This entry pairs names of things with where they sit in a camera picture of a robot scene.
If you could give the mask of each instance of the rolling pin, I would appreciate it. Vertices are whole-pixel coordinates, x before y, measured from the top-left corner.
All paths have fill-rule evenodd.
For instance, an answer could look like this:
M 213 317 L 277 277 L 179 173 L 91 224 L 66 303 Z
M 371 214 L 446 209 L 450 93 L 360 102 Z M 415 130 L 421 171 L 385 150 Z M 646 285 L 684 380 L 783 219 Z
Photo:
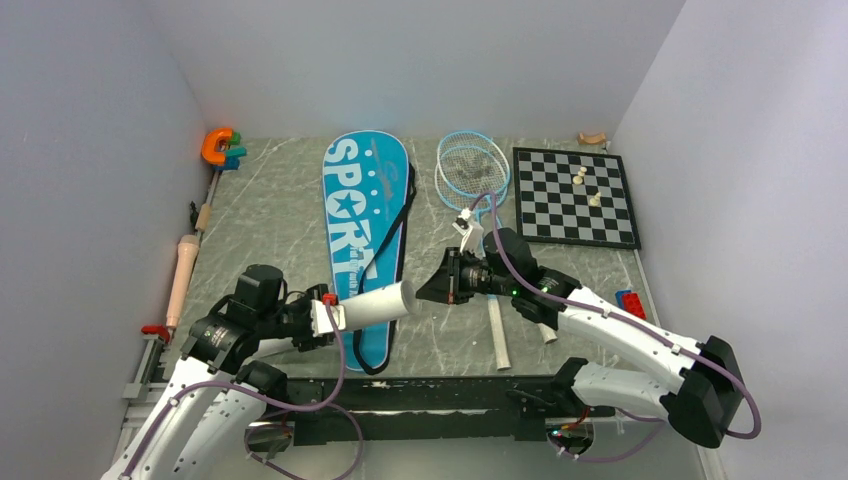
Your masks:
M 200 249 L 200 241 L 195 235 L 183 235 L 177 245 L 177 269 L 174 272 L 174 284 L 171 287 L 171 300 L 168 302 L 168 313 L 165 315 L 165 327 L 173 333 L 180 323 L 191 271 L 194 260 Z

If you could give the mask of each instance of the white racket grip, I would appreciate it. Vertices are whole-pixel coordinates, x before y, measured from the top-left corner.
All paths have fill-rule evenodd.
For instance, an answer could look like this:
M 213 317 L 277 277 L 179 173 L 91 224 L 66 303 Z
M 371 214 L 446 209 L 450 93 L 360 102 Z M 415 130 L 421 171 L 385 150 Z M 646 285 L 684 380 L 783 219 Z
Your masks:
M 492 340 L 495 345 L 495 362 L 498 370 L 512 368 L 509 362 L 509 352 L 506 350 L 506 335 L 503 331 L 503 320 L 501 319 L 501 307 L 495 296 L 490 296 L 486 302 L 489 307 L 489 323 L 492 325 Z
M 556 336 L 556 331 L 553 328 L 545 325 L 544 323 L 539 323 L 538 325 L 539 332 L 541 332 L 542 334 L 542 340 L 545 342 L 545 345 L 549 343 L 554 343 L 559 339 L 559 337 Z

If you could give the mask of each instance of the orange toy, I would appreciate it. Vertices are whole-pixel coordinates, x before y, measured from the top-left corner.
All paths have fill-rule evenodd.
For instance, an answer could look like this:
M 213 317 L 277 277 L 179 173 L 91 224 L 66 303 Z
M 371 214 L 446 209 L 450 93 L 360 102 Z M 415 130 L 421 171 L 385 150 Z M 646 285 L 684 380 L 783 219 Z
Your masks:
M 206 136 L 200 153 L 203 155 L 203 159 L 213 167 L 230 170 L 230 168 L 226 168 L 228 165 L 227 159 L 242 157 L 247 153 L 242 147 L 230 148 L 231 145 L 238 145 L 240 142 L 241 135 L 232 128 L 218 128 Z

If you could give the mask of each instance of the badminton racket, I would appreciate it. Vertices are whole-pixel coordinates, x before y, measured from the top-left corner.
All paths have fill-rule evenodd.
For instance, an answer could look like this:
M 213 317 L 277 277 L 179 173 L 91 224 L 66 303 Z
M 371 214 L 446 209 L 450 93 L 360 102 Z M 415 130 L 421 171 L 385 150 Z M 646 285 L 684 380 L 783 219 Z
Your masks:
M 476 132 L 455 132 L 443 138 L 439 142 L 433 178 L 436 193 L 442 202 L 458 212 L 462 211 L 475 198 L 473 192 L 477 190 L 497 192 L 498 202 L 501 202 L 506 197 L 509 166 L 504 168 L 504 164 L 498 161 L 498 151 L 497 145 Z M 482 212 L 489 208 L 488 199 L 485 204 L 482 202 L 478 204 L 475 212 L 478 223 Z M 482 246 L 481 242 L 477 248 L 482 251 Z M 498 370 L 507 370 L 512 367 L 512 364 L 509 361 L 497 297 L 488 295 L 487 306 L 495 349 L 495 363 Z
M 506 199 L 510 179 L 509 162 L 491 138 L 469 130 L 451 133 L 439 142 L 437 158 L 435 173 L 441 176 L 442 184 L 448 187 L 446 195 L 440 194 L 440 197 L 451 208 L 461 211 L 461 207 L 470 200 L 487 191 L 496 193 L 498 206 Z M 485 201 L 478 204 L 478 222 L 480 215 L 491 209 L 488 201 L 486 197 Z M 496 218 L 495 221 L 500 228 L 500 219 Z M 490 313 L 498 312 L 499 316 L 497 298 L 493 295 L 489 296 L 489 310 Z M 502 324 L 497 321 L 492 323 L 493 331 L 498 328 L 497 323 Z M 544 343 L 557 340 L 553 329 L 541 323 L 538 325 Z

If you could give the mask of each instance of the star logo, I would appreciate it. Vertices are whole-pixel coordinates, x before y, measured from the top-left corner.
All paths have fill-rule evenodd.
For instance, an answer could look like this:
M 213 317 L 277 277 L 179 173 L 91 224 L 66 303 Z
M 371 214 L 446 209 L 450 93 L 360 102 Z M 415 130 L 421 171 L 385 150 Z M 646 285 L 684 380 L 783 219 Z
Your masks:
M 362 215 L 366 207 L 366 198 L 356 190 L 343 190 L 329 195 L 327 212 L 336 218 L 354 218 Z
M 347 212 L 348 218 L 356 216 L 356 205 L 359 201 L 351 198 L 350 193 L 348 193 L 344 198 L 337 199 L 336 202 L 339 204 L 339 207 L 336 210 L 337 212 Z

